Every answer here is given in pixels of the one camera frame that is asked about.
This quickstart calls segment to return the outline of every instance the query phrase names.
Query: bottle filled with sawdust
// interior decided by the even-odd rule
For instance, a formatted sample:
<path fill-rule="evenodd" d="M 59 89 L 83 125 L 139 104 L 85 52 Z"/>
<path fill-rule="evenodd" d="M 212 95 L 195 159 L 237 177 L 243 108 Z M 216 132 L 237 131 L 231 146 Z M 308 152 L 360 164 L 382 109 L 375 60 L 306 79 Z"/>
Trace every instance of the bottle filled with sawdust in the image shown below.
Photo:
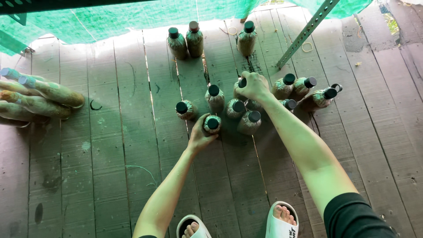
<path fill-rule="evenodd" d="M 215 84 L 210 85 L 204 98 L 213 113 L 219 113 L 225 108 L 225 95 Z"/>
<path fill-rule="evenodd" d="M 185 59 L 187 56 L 187 44 L 182 34 L 175 27 L 169 28 L 168 46 L 170 52 L 178 59 Z"/>
<path fill-rule="evenodd" d="M 188 52 L 190 53 L 191 57 L 196 58 L 201 56 L 204 50 L 204 39 L 203 33 L 200 31 L 200 27 L 198 26 L 198 22 L 190 22 L 187 36 L 185 38 L 187 39 Z"/>
<path fill-rule="evenodd" d="M 250 110 L 250 111 L 258 111 L 258 112 L 261 112 L 263 110 L 263 107 L 257 101 L 248 99 L 247 100 L 247 109 Z"/>
<path fill-rule="evenodd" d="M 316 90 L 314 93 L 308 95 L 298 102 L 299 108 L 303 111 L 317 111 L 322 108 L 327 108 L 332 102 L 333 98 L 342 91 L 342 86 L 335 83 L 331 87 L 325 88 L 323 90 Z"/>
<path fill-rule="evenodd" d="M 16 82 L 19 80 L 19 78 L 21 76 L 32 77 L 32 78 L 35 78 L 36 80 L 41 81 L 41 82 L 50 82 L 49 80 L 47 80 L 44 77 L 36 76 L 36 75 L 22 74 L 22 73 L 19 73 L 17 70 L 11 69 L 11 68 L 3 68 L 2 70 L 0 70 L 0 75 L 7 78 L 7 79 L 15 80 Z"/>
<path fill-rule="evenodd" d="M 226 115 L 230 119 L 237 119 L 241 117 L 244 114 L 244 112 L 245 112 L 245 105 L 241 100 L 237 98 L 233 98 L 226 105 Z"/>
<path fill-rule="evenodd" d="M 34 114 L 22 106 L 7 101 L 0 101 L 0 116 L 24 122 L 46 123 L 50 120 L 47 116 Z"/>
<path fill-rule="evenodd" d="M 71 108 L 80 108 L 85 103 L 85 98 L 82 94 L 77 93 L 58 83 L 41 82 L 28 76 L 21 76 L 18 82 L 28 89 L 37 90 L 43 97 L 47 99 L 61 103 Z"/>
<path fill-rule="evenodd" d="M 195 119 L 195 116 L 197 115 L 197 112 L 198 112 L 194 104 L 188 100 L 183 100 L 181 102 L 178 102 L 176 104 L 175 110 L 178 117 L 181 118 L 182 120 Z"/>
<path fill-rule="evenodd" d="M 244 29 L 238 35 L 236 48 L 242 56 L 249 56 L 254 52 L 255 39 L 257 32 L 252 21 L 247 21 L 244 24 Z"/>
<path fill-rule="evenodd" d="M 18 92 L 27 96 L 41 96 L 41 94 L 35 89 L 27 89 L 22 84 L 15 81 L 3 81 L 0 80 L 0 90 L 8 90 L 12 92 Z"/>
<path fill-rule="evenodd" d="M 241 94 L 235 91 L 237 88 L 244 88 L 245 86 L 247 86 L 246 78 L 242 78 L 241 80 L 236 81 L 233 85 L 233 98 L 238 98 L 239 100 L 245 102 L 248 98 L 242 96 Z"/>
<path fill-rule="evenodd" d="M 71 115 L 69 107 L 40 96 L 25 96 L 17 92 L 4 90 L 0 92 L 0 99 L 21 105 L 26 110 L 43 116 L 65 120 Z"/>
<path fill-rule="evenodd" d="M 295 75 L 287 74 L 285 77 L 278 79 L 272 87 L 272 94 L 278 100 L 284 100 L 292 93 L 292 84 L 295 81 Z"/>
<path fill-rule="evenodd" d="M 300 101 L 310 92 L 311 88 L 316 85 L 317 80 L 315 77 L 298 78 L 292 85 L 292 93 L 289 96 L 289 99 L 293 99 L 296 102 Z"/>
<path fill-rule="evenodd" d="M 13 120 L 13 119 L 7 119 L 7 118 L 3 118 L 3 117 L 0 116 L 0 125 L 13 126 L 13 127 L 26 127 L 29 124 L 31 124 L 31 122 L 24 122 L 24 121 L 18 121 L 18 120 Z"/>
<path fill-rule="evenodd" d="M 261 125 L 261 115 L 258 111 L 247 111 L 238 123 L 237 131 L 251 136 Z"/>
<path fill-rule="evenodd" d="M 209 135 L 216 135 L 222 127 L 222 120 L 216 115 L 210 115 L 204 119 L 203 128 Z"/>
<path fill-rule="evenodd" d="M 279 102 L 290 112 L 294 112 L 294 108 L 297 107 L 297 102 L 293 99 L 279 100 Z"/>

